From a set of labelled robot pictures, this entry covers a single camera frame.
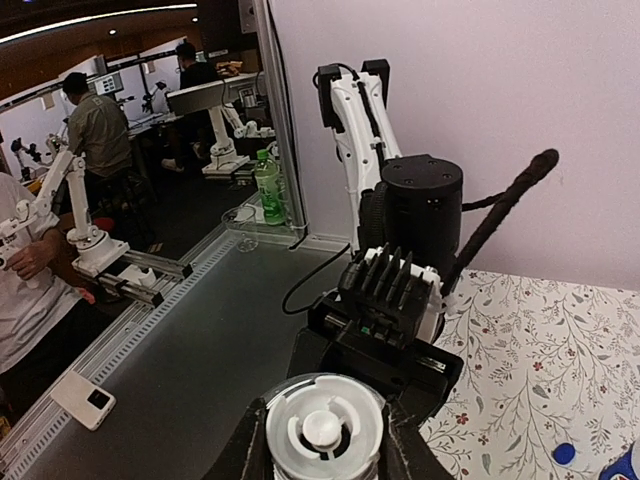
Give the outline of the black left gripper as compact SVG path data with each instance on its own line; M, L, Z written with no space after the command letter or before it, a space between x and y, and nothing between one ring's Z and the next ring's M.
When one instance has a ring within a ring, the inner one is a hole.
M307 313L294 342L287 376L331 373L354 378L396 400L414 425L433 418L459 380L463 360L422 340L399 350L358 333L336 294Z

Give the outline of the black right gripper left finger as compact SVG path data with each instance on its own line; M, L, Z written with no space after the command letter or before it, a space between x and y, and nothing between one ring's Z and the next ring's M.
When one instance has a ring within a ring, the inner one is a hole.
M246 408L227 444L203 480L274 480L266 439L267 406L263 397Z

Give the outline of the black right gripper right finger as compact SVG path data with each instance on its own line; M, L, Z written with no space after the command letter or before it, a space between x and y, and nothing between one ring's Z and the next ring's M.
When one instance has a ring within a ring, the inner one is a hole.
M388 480L453 480L422 438L414 417L397 398L388 397L382 410L383 437L377 473Z

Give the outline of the blue bottle cap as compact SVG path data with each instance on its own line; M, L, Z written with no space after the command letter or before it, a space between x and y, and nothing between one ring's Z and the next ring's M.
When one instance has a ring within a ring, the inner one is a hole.
M570 465L576 457L576 448L573 444L564 442L552 451L553 460L561 466Z

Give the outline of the clear Pepsi plastic bottle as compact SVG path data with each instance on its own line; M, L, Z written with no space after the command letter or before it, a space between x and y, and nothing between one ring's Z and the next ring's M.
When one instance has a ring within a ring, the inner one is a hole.
M596 480L639 480L640 455L639 440L633 442L629 448L617 459L605 466L595 477Z

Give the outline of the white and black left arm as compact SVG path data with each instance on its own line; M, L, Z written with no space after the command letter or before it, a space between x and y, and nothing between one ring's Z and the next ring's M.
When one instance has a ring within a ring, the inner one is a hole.
M401 152L387 115L389 77L384 59L314 74L346 174L350 260L337 285L303 308L289 372L353 377L421 425L446 403L463 366L436 346L456 283L463 173Z

